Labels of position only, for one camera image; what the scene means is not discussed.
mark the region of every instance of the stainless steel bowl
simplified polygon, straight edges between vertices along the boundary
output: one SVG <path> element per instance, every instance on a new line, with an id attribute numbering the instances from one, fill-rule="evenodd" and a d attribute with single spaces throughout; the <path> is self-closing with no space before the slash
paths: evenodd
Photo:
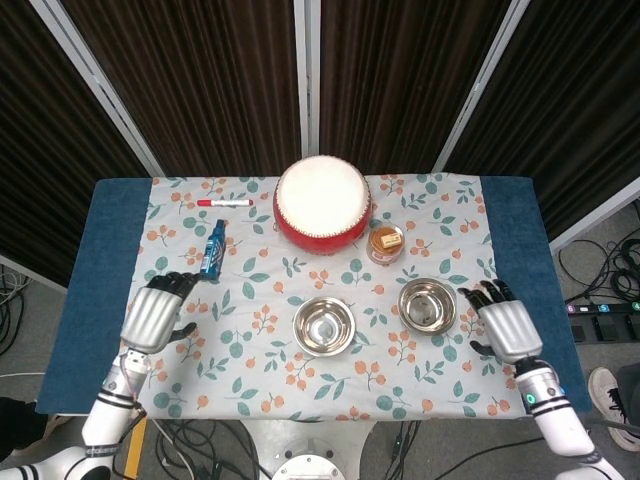
<path id="1" fill-rule="evenodd" d="M 400 290 L 400 318 L 407 327 L 426 335 L 446 332 L 456 318 L 455 299 L 455 292 L 447 285 L 431 278 L 416 278 Z"/>
<path id="2" fill-rule="evenodd" d="M 316 357 L 337 355 L 346 349 L 356 333 L 356 321 L 349 307 L 337 298 L 307 300 L 293 317 L 293 334 L 305 352 Z"/>

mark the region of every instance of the spray bottle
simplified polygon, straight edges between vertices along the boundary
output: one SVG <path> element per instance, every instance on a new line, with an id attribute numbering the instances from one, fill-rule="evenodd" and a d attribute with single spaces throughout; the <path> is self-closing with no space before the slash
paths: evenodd
<path id="1" fill-rule="evenodd" d="M 207 240 L 204 258 L 200 265 L 200 275 L 207 280 L 217 280 L 222 268 L 222 259 L 227 244 L 224 238 L 224 220 L 218 220 L 213 233 Z"/>

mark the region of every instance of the white drumhead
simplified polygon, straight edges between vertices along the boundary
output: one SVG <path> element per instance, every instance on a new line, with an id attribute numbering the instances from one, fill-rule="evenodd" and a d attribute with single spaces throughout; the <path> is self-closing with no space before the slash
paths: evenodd
<path id="1" fill-rule="evenodd" d="M 366 212 L 369 189 L 360 172 L 335 157 L 309 157 L 289 167 L 276 192 L 284 219 L 313 237 L 354 227 Z"/>

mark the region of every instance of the curtain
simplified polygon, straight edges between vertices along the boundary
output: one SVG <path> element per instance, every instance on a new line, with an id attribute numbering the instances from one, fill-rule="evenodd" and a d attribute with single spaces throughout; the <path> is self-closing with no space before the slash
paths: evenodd
<path id="1" fill-rule="evenodd" d="M 446 165 L 533 177 L 558 236 L 640 175 L 640 3 L 533 1 Z"/>
<path id="2" fill-rule="evenodd" d="M 323 0 L 320 151 L 365 173 L 428 172 L 508 0 Z"/>
<path id="3" fill-rule="evenodd" d="M 95 182 L 147 174 L 28 1 L 0 42 L 0 254 L 66 286 Z"/>
<path id="4" fill-rule="evenodd" d="M 291 0 L 63 0 L 167 175 L 300 158 Z"/>

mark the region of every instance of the white marker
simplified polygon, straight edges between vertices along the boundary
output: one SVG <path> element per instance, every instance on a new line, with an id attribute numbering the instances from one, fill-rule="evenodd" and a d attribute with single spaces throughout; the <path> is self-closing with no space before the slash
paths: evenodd
<path id="1" fill-rule="evenodd" d="M 199 207 L 250 207 L 253 200 L 198 200 Z"/>

